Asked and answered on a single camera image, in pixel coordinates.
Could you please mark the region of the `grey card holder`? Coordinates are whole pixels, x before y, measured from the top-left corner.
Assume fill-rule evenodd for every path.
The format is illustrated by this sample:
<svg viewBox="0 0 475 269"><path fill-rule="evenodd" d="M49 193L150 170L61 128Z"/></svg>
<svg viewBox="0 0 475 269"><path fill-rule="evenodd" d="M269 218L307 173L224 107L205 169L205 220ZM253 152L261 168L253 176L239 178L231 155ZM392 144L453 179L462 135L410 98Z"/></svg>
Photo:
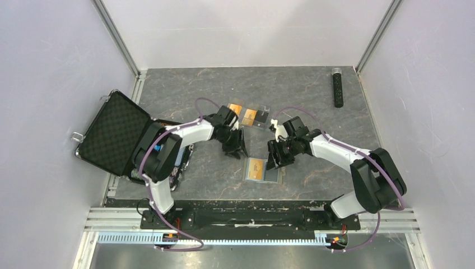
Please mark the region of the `grey card holder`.
<svg viewBox="0 0 475 269"><path fill-rule="evenodd" d="M244 163L243 181L260 184L282 184L281 169L266 169L267 160L253 157L246 158Z"/></svg>

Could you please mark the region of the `clear plastic card box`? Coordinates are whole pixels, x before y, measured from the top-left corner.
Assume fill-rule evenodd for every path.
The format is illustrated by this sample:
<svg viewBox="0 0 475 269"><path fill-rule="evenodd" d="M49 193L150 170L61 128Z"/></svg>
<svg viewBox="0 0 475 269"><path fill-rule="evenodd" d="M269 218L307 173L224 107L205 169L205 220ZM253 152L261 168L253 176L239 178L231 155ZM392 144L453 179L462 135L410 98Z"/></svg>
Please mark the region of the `clear plastic card box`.
<svg viewBox="0 0 475 269"><path fill-rule="evenodd" d="M265 129L271 108L262 104L250 104L248 106L228 103L228 108L238 115L239 126Z"/></svg>

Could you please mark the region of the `black glitter microphone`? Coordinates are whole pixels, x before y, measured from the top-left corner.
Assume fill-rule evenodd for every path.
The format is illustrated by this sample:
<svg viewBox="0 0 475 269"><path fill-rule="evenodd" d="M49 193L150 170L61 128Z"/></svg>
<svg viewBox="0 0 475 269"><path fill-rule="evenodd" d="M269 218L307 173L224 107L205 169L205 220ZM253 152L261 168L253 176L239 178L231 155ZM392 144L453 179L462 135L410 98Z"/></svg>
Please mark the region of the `black glitter microphone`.
<svg viewBox="0 0 475 269"><path fill-rule="evenodd" d="M338 67L335 67L331 71L332 82L333 82L333 101L336 108L341 108L344 106L343 100L343 87L342 87L342 70Z"/></svg>

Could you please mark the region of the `gold VIP credit card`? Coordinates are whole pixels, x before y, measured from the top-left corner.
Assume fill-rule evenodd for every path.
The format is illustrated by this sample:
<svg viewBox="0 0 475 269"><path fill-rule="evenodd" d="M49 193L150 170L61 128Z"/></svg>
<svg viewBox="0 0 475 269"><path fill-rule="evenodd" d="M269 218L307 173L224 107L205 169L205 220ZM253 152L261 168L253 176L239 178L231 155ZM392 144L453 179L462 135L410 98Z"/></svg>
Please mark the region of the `gold VIP credit card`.
<svg viewBox="0 0 475 269"><path fill-rule="evenodd" d="M248 158L245 179L262 181L264 179L264 160Z"/></svg>

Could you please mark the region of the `orange credit cards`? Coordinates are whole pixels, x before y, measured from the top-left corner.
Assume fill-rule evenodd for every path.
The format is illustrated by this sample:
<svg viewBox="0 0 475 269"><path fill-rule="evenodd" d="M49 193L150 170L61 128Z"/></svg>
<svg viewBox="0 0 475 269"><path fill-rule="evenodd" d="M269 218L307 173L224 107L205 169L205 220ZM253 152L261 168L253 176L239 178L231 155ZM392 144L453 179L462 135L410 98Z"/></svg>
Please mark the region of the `orange credit cards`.
<svg viewBox="0 0 475 269"><path fill-rule="evenodd" d="M228 108L235 112L240 120L242 126L253 126L255 118L257 116L257 110L252 108L246 108L239 104L229 103Z"/></svg>

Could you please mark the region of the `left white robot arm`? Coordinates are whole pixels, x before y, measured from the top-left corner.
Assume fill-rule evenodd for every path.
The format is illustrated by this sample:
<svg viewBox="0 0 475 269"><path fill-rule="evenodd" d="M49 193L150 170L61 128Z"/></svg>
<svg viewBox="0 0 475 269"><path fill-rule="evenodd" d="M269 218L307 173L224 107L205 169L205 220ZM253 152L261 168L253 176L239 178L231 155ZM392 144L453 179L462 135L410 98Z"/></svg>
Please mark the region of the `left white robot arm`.
<svg viewBox="0 0 475 269"><path fill-rule="evenodd" d="M238 160L248 156L239 117L226 106L220 107L217 113L184 124L162 126L153 123L134 150L132 162L145 181L150 204L156 211L154 220L162 228L170 228L176 221L176 213L171 210L174 199L169 176L179 151L191 144L209 140L220 142L226 156Z"/></svg>

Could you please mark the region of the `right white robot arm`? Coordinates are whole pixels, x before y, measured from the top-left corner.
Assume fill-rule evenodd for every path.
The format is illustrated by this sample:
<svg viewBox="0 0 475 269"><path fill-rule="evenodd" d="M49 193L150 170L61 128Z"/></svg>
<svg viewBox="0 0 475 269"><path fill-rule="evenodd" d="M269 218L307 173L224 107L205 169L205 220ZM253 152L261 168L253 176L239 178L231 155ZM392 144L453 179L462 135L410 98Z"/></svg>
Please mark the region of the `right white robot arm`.
<svg viewBox="0 0 475 269"><path fill-rule="evenodd" d="M407 187L390 153L383 148L361 149L334 139L319 129L310 130L300 117L278 124L271 120L275 134L268 141L267 170L295 162L299 154L326 160L347 171L353 191L332 200L324 208L327 227L337 229L346 218L360 212L375 214L401 199Z"/></svg>

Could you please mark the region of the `blue playing card deck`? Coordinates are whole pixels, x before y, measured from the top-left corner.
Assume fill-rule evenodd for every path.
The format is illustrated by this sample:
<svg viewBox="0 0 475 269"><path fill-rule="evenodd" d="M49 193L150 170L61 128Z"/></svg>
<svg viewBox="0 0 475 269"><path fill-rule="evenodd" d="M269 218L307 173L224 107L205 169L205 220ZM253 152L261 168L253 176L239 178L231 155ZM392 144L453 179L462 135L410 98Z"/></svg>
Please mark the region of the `blue playing card deck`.
<svg viewBox="0 0 475 269"><path fill-rule="evenodd" d="M177 166L177 167L180 167L180 166L181 166L181 163L182 163L182 160L183 160L183 156L184 156L185 151L186 151L186 148L185 148L185 147L182 147L182 148L178 151L178 154L177 154L176 159L175 159L174 166Z"/></svg>

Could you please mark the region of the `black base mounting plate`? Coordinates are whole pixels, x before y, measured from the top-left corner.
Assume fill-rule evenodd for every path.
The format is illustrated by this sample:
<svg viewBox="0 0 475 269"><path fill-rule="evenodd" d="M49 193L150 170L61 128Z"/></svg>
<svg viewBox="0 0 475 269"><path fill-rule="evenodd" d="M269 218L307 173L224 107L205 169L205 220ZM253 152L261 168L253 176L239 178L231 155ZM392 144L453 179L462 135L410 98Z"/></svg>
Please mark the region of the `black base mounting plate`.
<svg viewBox="0 0 475 269"><path fill-rule="evenodd" d="M330 221L318 200L176 200L165 219L199 239L309 239L360 230L358 216Z"/></svg>

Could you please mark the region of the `black poker chip case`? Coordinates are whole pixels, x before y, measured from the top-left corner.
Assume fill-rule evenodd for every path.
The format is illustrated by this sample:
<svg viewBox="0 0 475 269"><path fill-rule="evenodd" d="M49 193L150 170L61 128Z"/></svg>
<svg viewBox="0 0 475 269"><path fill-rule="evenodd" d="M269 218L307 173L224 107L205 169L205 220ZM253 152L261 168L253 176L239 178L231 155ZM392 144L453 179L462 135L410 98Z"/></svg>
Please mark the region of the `black poker chip case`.
<svg viewBox="0 0 475 269"><path fill-rule="evenodd" d="M75 155L113 175L144 185L132 154L153 122L167 127L179 124L151 117L121 91L113 90L88 127Z"/></svg>

